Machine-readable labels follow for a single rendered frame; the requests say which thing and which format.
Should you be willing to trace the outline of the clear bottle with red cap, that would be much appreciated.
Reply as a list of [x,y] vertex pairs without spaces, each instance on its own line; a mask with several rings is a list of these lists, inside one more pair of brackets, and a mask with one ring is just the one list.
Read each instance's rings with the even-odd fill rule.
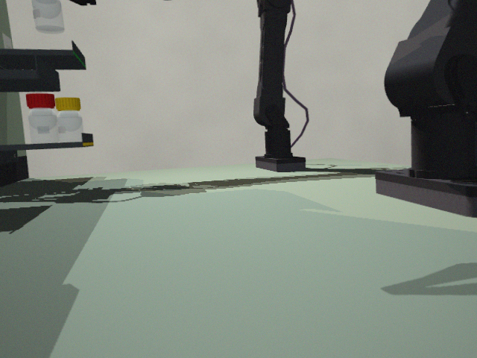
[[58,143],[59,130],[57,115],[52,110],[55,107],[54,94],[26,94],[31,143]]

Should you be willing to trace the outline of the clear glass bottle with yellow cap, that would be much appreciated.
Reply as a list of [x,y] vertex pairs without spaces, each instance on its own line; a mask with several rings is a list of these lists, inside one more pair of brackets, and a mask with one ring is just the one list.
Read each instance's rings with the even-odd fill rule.
[[60,142],[82,142],[80,98],[55,98]]

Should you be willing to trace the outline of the clear bottle with green cap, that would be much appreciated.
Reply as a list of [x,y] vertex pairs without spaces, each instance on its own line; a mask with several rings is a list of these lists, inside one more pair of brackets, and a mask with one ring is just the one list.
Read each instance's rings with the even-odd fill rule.
[[60,0],[31,0],[34,24],[44,34],[61,34],[65,31]]

